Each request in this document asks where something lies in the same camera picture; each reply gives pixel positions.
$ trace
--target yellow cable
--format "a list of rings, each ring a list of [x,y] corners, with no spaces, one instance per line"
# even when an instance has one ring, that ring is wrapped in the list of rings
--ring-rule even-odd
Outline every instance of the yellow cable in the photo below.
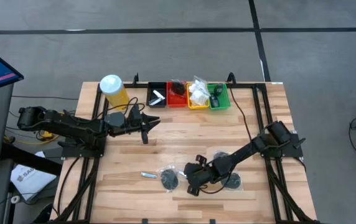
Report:
[[[22,143],[22,144],[31,144],[31,145],[42,145],[42,144],[47,144],[47,143],[50,143],[54,140],[56,140],[59,136],[55,136],[53,139],[49,139],[47,141],[44,141],[44,142],[25,142],[25,141],[19,141],[19,140],[16,140],[16,142],[19,142],[19,143]]]

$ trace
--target white paper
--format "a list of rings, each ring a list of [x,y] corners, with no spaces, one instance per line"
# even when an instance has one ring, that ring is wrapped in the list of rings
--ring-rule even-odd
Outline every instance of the white paper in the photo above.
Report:
[[[37,152],[35,155],[45,157],[42,151]],[[16,189],[22,194],[26,201],[34,197],[37,192],[42,190],[55,178],[56,175],[48,174],[22,165],[17,165],[15,169],[12,170],[11,174],[11,182],[15,185]]]

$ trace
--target gray floor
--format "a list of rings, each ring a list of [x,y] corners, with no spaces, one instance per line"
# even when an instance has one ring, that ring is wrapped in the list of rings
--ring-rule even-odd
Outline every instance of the gray floor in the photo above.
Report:
[[[255,3],[264,28],[356,27],[356,1]],[[248,1],[240,0],[0,0],[0,30],[252,25]],[[307,138],[303,149],[318,219],[356,223],[356,153],[348,139],[349,121],[356,117],[356,32],[262,36],[271,79],[284,82],[294,125]],[[137,72],[146,81],[193,75],[224,80],[229,72],[239,81],[263,80],[253,33],[0,35],[0,56],[25,75],[15,95],[78,97],[82,82],[111,73],[126,81]],[[14,98],[11,111],[32,105],[74,110],[76,102]],[[8,126],[15,125],[10,116]],[[54,144],[18,146],[59,153]],[[19,204],[14,223],[28,223],[51,201]]]

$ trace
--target wooden table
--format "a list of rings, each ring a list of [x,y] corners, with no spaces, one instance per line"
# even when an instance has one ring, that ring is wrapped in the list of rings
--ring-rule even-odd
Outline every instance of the wooden table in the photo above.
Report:
[[[97,84],[83,83],[76,116],[91,118]],[[283,85],[267,83],[266,86],[273,119],[283,121],[293,130]],[[146,102],[146,88],[127,88],[127,91],[130,97],[137,96],[139,102]],[[259,129],[252,91],[234,88],[233,93],[246,114],[251,135],[256,136]],[[259,96],[266,123],[261,93]],[[225,111],[146,107],[143,112],[161,119],[149,133],[147,145],[142,144],[139,133],[108,137],[105,155],[100,159],[91,223],[140,223],[143,218],[148,218],[150,223],[209,223],[210,219],[216,219],[217,223],[274,223],[265,162],[259,154],[236,166],[244,191],[223,190],[213,195],[201,192],[194,197],[186,192],[188,183],[183,180],[178,188],[167,193],[160,179],[140,176],[142,171],[157,174],[169,164],[183,169],[187,162],[194,162],[197,154],[211,159],[216,151],[233,152],[248,144],[243,116],[232,96],[230,100],[232,105]],[[75,164],[68,176],[61,210],[77,192],[82,160]],[[60,180],[73,161],[74,158],[64,161]],[[289,193],[309,217],[316,219],[303,166],[294,159],[285,158],[283,167]],[[209,184],[207,190],[213,191],[220,186]],[[286,219],[279,192],[278,197],[282,219]],[[87,195],[84,195],[80,218],[84,217],[86,202]]]

